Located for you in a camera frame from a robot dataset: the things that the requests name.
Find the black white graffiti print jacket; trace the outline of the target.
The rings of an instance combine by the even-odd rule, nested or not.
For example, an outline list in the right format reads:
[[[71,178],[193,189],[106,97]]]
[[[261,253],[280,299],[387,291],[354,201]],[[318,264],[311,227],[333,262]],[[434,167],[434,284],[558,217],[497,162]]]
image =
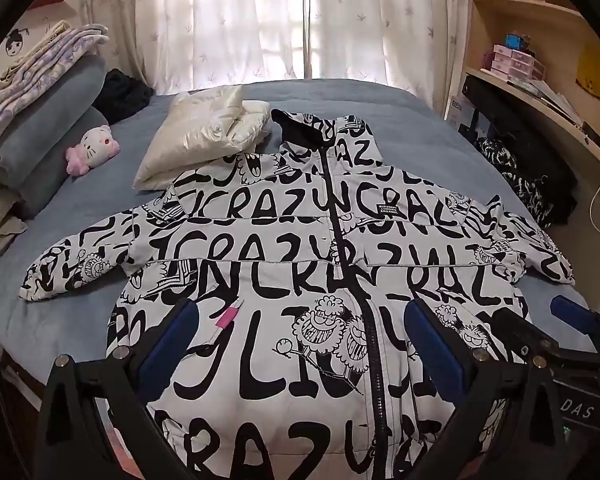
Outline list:
[[[182,301],[195,335],[145,413],[168,462],[203,479],[405,479],[452,413],[405,333],[426,301],[470,348],[512,354],[495,310],[526,315],[528,271],[572,285],[532,220],[388,165],[355,116],[276,110],[283,142],[180,174],[157,198],[50,246],[20,288],[128,281],[107,348]]]

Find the blue bed blanket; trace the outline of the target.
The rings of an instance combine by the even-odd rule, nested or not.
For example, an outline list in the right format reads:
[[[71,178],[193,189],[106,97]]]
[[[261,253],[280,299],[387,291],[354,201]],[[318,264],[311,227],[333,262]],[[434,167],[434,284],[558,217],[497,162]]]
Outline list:
[[[358,116],[372,129],[389,165],[480,203],[500,196],[507,210],[529,215],[501,175],[411,93],[366,81],[317,79],[247,84],[244,96],[321,118]],[[167,96],[155,96],[148,107],[114,125],[120,154],[82,178],[65,180],[0,258],[0,346],[8,364],[35,393],[44,389],[61,353],[78,361],[104,356],[109,315],[125,276],[114,271],[75,294],[29,306],[18,296],[27,267],[65,236],[150,199],[135,192],[132,182],[170,104]]]

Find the black white patterned hanging garment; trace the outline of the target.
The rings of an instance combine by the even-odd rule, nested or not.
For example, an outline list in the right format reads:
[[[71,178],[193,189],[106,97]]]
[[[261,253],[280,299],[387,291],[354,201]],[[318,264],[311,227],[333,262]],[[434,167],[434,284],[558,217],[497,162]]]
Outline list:
[[[570,192],[556,191],[545,172],[534,174],[524,169],[516,156],[499,140],[479,136],[474,147],[498,170],[541,228],[565,226],[568,223],[577,206]]]

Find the pink storage boxes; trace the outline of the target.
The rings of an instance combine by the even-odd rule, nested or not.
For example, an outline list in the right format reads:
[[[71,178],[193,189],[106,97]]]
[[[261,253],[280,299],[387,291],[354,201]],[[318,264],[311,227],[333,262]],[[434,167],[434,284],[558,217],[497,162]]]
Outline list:
[[[545,66],[533,55],[501,44],[494,44],[481,70],[504,81],[544,80],[546,74]]]

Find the wooden desk shelf unit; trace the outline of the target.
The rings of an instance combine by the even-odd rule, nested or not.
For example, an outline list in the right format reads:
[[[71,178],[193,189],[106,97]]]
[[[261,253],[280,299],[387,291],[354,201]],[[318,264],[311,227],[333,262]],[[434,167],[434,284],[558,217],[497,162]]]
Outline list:
[[[533,55],[545,79],[483,72],[494,44]],[[600,311],[600,0],[469,0],[462,95],[469,142],[499,140],[576,199],[568,223],[547,231]]]

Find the pink white kitty plush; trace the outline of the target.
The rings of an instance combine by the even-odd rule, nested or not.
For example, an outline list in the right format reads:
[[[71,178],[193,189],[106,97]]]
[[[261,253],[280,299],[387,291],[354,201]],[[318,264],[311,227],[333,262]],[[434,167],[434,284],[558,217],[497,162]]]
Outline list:
[[[74,178],[85,176],[90,170],[117,156],[120,150],[120,144],[108,125],[91,128],[78,144],[66,149],[67,174]]]

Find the folded cream puffer jacket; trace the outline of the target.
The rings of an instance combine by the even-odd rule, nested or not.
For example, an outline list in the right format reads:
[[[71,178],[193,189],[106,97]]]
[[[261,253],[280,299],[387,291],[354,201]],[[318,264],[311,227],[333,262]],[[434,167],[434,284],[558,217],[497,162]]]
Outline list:
[[[204,162],[254,152],[268,135],[270,116],[271,105],[244,100],[241,86],[174,96],[137,169],[134,190],[164,190],[179,174]]]

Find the black garment by window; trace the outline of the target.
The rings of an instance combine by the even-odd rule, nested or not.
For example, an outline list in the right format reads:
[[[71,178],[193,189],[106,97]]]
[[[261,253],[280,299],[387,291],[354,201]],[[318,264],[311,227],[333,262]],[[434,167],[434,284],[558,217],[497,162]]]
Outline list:
[[[154,93],[155,90],[143,81],[114,68],[107,73],[93,106],[106,118],[109,125],[113,125],[145,108]]]

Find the folded purple floral blanket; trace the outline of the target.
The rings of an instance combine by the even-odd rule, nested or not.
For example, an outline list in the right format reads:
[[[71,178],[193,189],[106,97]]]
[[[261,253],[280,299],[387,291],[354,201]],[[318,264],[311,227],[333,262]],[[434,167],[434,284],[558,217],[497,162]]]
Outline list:
[[[105,25],[73,27],[59,21],[8,66],[0,76],[0,137],[17,114],[50,90],[87,52],[108,40]]]

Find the white floral curtain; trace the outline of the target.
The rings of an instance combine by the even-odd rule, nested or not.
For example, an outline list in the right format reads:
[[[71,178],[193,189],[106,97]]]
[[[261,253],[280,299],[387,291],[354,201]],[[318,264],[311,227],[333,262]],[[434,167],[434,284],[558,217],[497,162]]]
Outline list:
[[[159,94],[344,78],[437,113],[460,86],[469,0],[79,0],[107,26],[107,63]]]

